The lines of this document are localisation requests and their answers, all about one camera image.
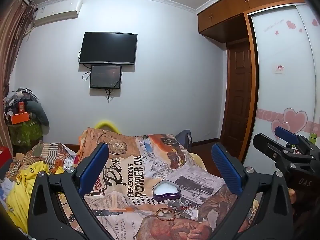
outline screw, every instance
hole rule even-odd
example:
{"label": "screw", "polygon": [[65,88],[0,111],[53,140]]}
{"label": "screw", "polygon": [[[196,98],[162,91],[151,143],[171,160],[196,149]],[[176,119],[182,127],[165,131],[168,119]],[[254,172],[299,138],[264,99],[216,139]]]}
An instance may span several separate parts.
{"label": "screw", "polygon": [[44,174],[45,174],[45,171],[39,171],[38,176],[42,177],[44,176]]}
{"label": "screw", "polygon": [[74,171],[75,171],[75,167],[68,167],[67,169],[66,169],[66,172],[67,173],[73,173]]}
{"label": "screw", "polygon": [[245,172],[247,173],[254,173],[254,169],[252,167],[246,167]]}
{"label": "screw", "polygon": [[283,174],[282,174],[281,171],[276,171],[276,175],[277,175],[278,177],[282,177],[282,176],[283,176]]}

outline air conditioner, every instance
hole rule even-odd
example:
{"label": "air conditioner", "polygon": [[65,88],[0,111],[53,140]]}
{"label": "air conditioner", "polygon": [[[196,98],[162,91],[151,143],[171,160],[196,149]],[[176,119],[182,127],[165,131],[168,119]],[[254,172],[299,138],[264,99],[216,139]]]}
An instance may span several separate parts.
{"label": "air conditioner", "polygon": [[65,0],[39,8],[35,25],[77,18],[82,6],[82,0]]}

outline wooden floor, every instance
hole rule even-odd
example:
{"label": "wooden floor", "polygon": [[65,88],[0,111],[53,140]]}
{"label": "wooden floor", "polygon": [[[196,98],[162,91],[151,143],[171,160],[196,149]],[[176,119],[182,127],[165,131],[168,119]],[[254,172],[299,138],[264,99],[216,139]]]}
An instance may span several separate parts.
{"label": "wooden floor", "polygon": [[215,142],[193,146],[192,153],[198,154],[201,157],[209,173],[221,177],[219,170],[211,158],[211,148],[213,144],[215,144]]}

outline bedspread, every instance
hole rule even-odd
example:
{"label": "bedspread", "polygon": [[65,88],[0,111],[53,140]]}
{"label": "bedspread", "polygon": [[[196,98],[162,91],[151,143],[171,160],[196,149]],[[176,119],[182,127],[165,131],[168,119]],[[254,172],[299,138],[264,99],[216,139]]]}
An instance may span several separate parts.
{"label": "bedspread", "polygon": [[[88,128],[80,137],[75,166],[100,142],[108,144],[109,159],[84,199],[115,239],[205,240],[236,200],[224,180],[200,168],[172,135],[130,137]],[[180,186],[178,200],[153,198],[152,188],[162,179]],[[71,226],[81,231],[66,199],[61,202]],[[164,207],[188,208],[173,221],[163,221],[172,217],[155,215]],[[251,208],[240,230],[249,226],[256,208]]]}

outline blue gripper pad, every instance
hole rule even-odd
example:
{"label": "blue gripper pad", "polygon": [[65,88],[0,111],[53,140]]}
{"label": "blue gripper pad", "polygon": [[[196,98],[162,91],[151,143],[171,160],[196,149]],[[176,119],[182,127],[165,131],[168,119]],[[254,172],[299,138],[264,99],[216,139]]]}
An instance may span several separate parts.
{"label": "blue gripper pad", "polygon": [[212,146],[211,157],[218,170],[220,171],[221,176],[226,182],[230,192],[236,194],[237,196],[240,196],[243,191],[241,176],[230,161],[232,160],[239,162],[239,160],[232,157],[220,144],[214,144]]}
{"label": "blue gripper pad", "polygon": [[92,191],[94,184],[96,183],[98,176],[100,175],[104,165],[106,164],[109,158],[109,148],[105,143],[99,143],[95,150],[91,153],[89,157],[89,164],[86,165],[86,168],[80,175],[80,188],[79,195],[84,196]]}
{"label": "blue gripper pad", "polygon": [[281,138],[282,140],[285,140],[287,143],[291,145],[296,145],[299,143],[299,140],[296,134],[289,132],[288,130],[280,126],[278,126],[275,129],[275,135]]}

